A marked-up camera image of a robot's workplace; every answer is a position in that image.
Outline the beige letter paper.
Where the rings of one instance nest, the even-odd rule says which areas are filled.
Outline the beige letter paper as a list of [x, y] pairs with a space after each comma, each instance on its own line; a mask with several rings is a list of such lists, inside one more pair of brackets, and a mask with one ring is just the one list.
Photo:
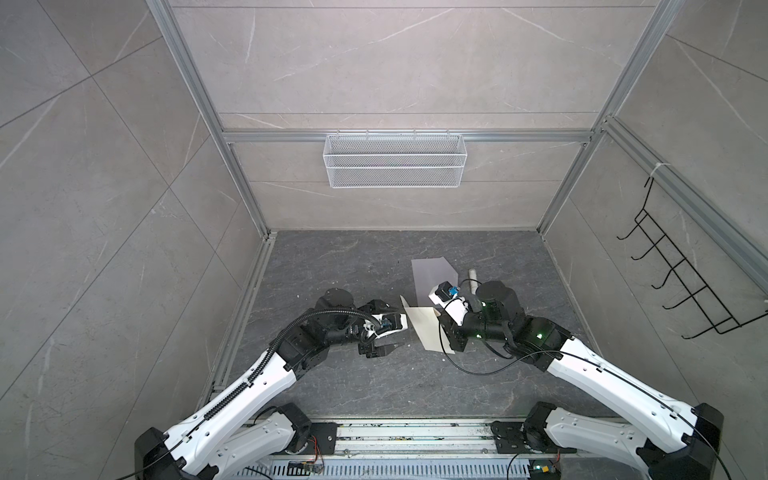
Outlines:
[[409, 325], [412, 326], [426, 351], [453, 354], [445, 333], [438, 321], [437, 311], [433, 307], [410, 306], [404, 297], [400, 297]]

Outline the grey purple envelope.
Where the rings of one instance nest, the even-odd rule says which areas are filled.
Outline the grey purple envelope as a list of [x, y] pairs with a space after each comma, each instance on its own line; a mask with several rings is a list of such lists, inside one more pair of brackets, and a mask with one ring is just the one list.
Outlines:
[[459, 283], [458, 272], [445, 257], [413, 259], [411, 266], [416, 301], [420, 307], [432, 306], [429, 294], [439, 284], [449, 282], [457, 286]]

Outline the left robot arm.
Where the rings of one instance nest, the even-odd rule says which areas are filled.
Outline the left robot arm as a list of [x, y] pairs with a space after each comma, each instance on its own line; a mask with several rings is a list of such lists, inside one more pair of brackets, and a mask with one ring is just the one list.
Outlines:
[[302, 452], [311, 422], [294, 404], [268, 403], [323, 362], [334, 345], [354, 344], [367, 358], [394, 345], [379, 338], [408, 328], [406, 314], [382, 300], [357, 307], [330, 289], [283, 328], [237, 380], [166, 431], [150, 428], [134, 443], [133, 479], [224, 479], [274, 453]]

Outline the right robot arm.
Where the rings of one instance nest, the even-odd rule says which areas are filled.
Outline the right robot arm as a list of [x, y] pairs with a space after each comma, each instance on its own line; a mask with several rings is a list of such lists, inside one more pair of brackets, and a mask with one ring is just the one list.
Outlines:
[[440, 347], [462, 352], [470, 339], [497, 341], [510, 365], [529, 364], [589, 394], [620, 416], [608, 421], [552, 403], [534, 405], [520, 427], [535, 452], [583, 450], [631, 466], [649, 479], [711, 479], [721, 464], [723, 414], [676, 400], [611, 364], [554, 321], [527, 314], [501, 281], [462, 293], [449, 282], [429, 299]]

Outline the white glue stick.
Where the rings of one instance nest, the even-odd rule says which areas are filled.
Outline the white glue stick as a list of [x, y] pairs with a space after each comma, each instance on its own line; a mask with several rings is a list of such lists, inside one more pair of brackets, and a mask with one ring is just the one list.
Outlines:
[[468, 283], [471, 293], [475, 294], [481, 282], [478, 280], [477, 271], [474, 268], [468, 270]]

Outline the aluminium rail frame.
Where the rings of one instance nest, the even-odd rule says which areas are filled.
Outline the aluminium rail frame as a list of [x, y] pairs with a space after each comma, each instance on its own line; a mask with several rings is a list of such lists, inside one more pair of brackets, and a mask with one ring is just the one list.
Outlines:
[[[339, 424], [335, 453], [338, 457], [400, 455], [410, 457], [506, 455], [496, 452], [490, 423], [522, 419], [320, 419], [313, 423]], [[524, 456], [558, 454], [630, 458], [646, 443], [639, 430], [616, 419], [593, 419], [560, 414], [551, 422], [547, 440], [530, 442], [537, 452]]]

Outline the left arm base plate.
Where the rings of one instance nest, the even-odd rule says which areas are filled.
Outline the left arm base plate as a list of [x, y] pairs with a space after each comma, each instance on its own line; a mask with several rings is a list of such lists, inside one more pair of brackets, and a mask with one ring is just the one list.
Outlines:
[[319, 453], [323, 456], [333, 455], [335, 453], [339, 424], [335, 422], [313, 423], [309, 430], [309, 436], [306, 440], [299, 443], [302, 455], [315, 455], [315, 447], [318, 447]]

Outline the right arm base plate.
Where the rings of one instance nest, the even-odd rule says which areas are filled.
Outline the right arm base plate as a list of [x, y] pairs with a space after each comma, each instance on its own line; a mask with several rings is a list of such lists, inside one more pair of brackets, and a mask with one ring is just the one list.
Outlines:
[[523, 421], [493, 421], [490, 430], [498, 454], [537, 452], [529, 442]]

